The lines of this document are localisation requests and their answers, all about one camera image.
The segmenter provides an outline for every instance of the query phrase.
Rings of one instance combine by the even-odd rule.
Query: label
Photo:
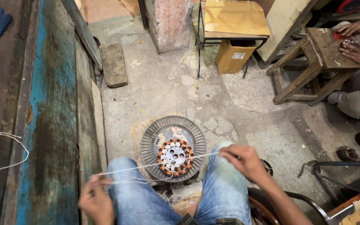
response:
[[[234,53],[232,59],[243,59],[245,56],[245,53]]]

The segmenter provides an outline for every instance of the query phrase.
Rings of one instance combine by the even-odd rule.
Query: cracked floor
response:
[[[274,178],[284,190],[325,205],[329,198],[313,175],[305,172],[297,178],[302,164],[314,159],[337,161],[333,151],[340,146],[351,146],[360,154],[354,141],[360,122],[327,103],[273,105],[271,78],[255,60],[244,80],[242,72],[219,75],[215,64],[218,46],[206,47],[201,52],[203,78],[197,80],[195,30],[187,49],[158,55],[139,15],[91,23],[89,28],[101,44],[122,44],[129,79],[127,86],[111,89],[104,83],[101,89],[108,161],[120,156],[135,160],[133,123],[177,112],[202,129],[209,150],[226,140],[254,146],[272,165]],[[329,171],[329,176],[352,182],[360,177],[360,169]],[[174,185],[173,197],[176,200],[200,188],[201,182]],[[310,210],[303,202],[297,204]]]

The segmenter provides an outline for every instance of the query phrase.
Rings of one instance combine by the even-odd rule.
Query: plaid shirt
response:
[[[244,225],[240,220],[234,218],[218,218],[216,225]],[[187,213],[177,225],[198,225],[195,220]]]

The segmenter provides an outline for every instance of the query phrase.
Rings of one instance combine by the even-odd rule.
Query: wooden stool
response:
[[[274,86],[277,92],[276,97],[273,99],[275,105],[282,104],[287,99],[308,100],[309,105],[316,105],[342,85],[356,71],[360,70],[360,64],[346,58],[339,52],[340,43],[343,40],[333,41],[325,47],[332,40],[333,35],[330,29],[308,28],[307,35],[267,71],[268,76],[274,75]],[[305,54],[309,67],[284,88],[280,69],[300,54]],[[316,76],[324,71],[336,72],[336,75],[320,89]],[[314,95],[294,94],[310,81],[313,82]]]

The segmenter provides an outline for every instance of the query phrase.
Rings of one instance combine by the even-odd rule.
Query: blue jeans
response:
[[[231,145],[220,142],[212,152]],[[120,157],[109,163],[107,172],[137,167],[133,160]],[[138,169],[108,174],[118,181],[128,176],[144,178]],[[203,195],[194,220],[198,225],[215,224],[217,218],[237,218],[250,225],[250,207],[245,177],[226,159],[211,155],[203,181]],[[145,181],[131,179],[108,188],[118,225],[176,225],[181,217]]]

